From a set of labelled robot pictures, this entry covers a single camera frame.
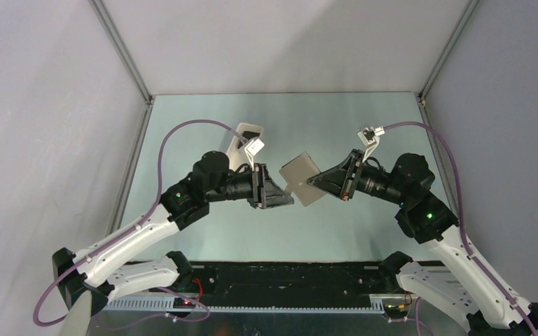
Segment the right circuit board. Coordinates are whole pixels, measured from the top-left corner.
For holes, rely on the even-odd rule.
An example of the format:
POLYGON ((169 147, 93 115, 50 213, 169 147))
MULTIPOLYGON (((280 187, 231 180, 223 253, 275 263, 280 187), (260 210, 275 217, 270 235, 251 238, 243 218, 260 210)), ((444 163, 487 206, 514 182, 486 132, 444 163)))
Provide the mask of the right circuit board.
POLYGON ((393 311, 399 311, 399 312, 404 312, 406 311, 408 308, 408 305, 407 304, 398 304, 398 305, 393 305, 393 304, 388 304, 388 305, 385 305, 385 310, 393 310, 393 311))

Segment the white plastic tray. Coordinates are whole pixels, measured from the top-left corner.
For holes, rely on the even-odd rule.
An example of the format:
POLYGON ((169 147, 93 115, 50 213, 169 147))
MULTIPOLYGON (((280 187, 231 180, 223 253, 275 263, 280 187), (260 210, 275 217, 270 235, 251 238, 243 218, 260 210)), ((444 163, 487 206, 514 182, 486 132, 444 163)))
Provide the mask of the white plastic tray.
POLYGON ((233 137, 226 150, 230 169, 234 172, 243 164, 254 164, 255 157, 265 146, 262 126, 241 122, 236 132, 239 136, 233 137))

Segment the aluminium frame rail front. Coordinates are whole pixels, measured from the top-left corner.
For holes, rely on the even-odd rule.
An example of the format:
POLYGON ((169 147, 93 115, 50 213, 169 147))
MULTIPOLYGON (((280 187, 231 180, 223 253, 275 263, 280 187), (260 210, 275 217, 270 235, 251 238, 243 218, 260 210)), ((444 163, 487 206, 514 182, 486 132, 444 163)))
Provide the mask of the aluminium frame rail front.
MULTIPOLYGON (((129 295, 113 300, 103 308, 103 312, 205 312, 202 307, 194 309, 174 309, 175 296, 137 296, 129 295)), ((211 313, 270 313, 270 314, 384 314, 385 305, 392 305, 392 297, 376 297, 370 299, 369 307, 246 307, 246 306, 218 306, 207 304, 211 313)))

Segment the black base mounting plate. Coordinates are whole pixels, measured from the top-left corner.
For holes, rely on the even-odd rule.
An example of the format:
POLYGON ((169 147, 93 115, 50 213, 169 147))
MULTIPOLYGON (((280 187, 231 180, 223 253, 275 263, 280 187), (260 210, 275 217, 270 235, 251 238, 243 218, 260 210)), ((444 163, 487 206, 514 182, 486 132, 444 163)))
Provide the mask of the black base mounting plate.
POLYGON ((378 262, 195 262, 168 287, 216 308, 369 308, 404 290, 378 262))

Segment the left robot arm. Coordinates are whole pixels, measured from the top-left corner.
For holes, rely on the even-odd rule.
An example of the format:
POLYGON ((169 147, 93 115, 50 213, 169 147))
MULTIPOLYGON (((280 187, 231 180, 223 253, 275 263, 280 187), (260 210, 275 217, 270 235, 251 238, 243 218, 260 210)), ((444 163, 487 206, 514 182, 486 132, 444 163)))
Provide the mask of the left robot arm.
POLYGON ((180 251, 151 262, 129 264, 143 250, 185 230, 209 214, 212 202, 246 200, 254 209, 294 203, 292 196, 271 178, 265 164, 229 167, 225 153, 205 153, 185 178, 170 186, 153 208, 123 230, 89 248, 73 252, 61 248, 52 256, 60 282, 57 289, 68 309, 84 292, 92 296, 91 313, 110 301, 157 287, 186 291, 193 283, 193 267, 180 251))

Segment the beige card holder wallet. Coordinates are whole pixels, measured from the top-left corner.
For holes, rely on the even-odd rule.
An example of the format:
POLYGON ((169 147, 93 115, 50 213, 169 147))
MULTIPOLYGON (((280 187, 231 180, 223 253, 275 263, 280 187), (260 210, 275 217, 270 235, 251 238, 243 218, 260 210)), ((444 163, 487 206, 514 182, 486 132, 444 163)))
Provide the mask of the beige card holder wallet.
POLYGON ((280 174, 287 183, 286 191, 293 193, 304 207, 326 195, 324 191, 308 183, 311 177, 320 172, 308 152, 301 153, 280 169, 280 174))

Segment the left circuit board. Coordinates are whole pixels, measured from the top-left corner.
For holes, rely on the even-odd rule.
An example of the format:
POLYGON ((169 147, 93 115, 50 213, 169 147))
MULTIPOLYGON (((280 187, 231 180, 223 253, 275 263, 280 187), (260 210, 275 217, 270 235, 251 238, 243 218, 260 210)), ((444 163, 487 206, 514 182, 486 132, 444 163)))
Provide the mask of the left circuit board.
POLYGON ((192 300, 183 299, 176 297, 173 302, 174 309, 194 309, 196 308, 196 303, 192 300))

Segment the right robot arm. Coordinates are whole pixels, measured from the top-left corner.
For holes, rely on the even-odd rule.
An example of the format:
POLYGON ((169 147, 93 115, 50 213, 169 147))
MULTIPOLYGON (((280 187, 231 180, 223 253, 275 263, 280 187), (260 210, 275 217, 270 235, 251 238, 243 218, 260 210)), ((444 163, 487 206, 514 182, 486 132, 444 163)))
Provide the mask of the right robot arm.
POLYGON ((362 155, 353 150, 308 184, 344 201, 361 192, 398 205, 395 219, 402 232, 433 253, 459 283, 451 286, 397 251, 380 265, 382 288, 417 295, 468 335, 538 335, 538 302, 511 289, 461 231, 457 216, 430 190, 435 175, 425 157, 405 153, 387 172, 361 162, 362 155))

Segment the circuit board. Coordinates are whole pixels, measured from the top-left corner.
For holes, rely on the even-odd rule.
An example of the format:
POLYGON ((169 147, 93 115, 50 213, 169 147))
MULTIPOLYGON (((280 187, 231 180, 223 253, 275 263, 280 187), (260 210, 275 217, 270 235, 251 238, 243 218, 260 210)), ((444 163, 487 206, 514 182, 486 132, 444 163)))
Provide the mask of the circuit board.
POLYGON ((393 310, 393 311, 399 311, 399 312, 404 312, 406 311, 408 308, 408 305, 407 304, 398 304, 398 305, 393 305, 393 304, 388 304, 388 305, 385 305, 385 310, 393 310))
POLYGON ((174 309, 194 309, 196 308, 196 303, 192 300, 183 299, 176 297, 173 302, 174 309))

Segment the black credit cards stack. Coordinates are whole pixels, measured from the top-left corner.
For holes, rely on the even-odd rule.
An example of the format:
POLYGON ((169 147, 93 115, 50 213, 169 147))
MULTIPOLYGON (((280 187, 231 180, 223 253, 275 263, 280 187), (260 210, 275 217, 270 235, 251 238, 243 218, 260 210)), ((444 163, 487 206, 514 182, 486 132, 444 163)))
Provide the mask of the black credit cards stack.
POLYGON ((247 139, 247 140, 250 140, 250 139, 253 139, 255 137, 259 137, 260 134, 257 133, 257 132, 250 132, 250 131, 245 131, 242 133, 242 136, 247 139))

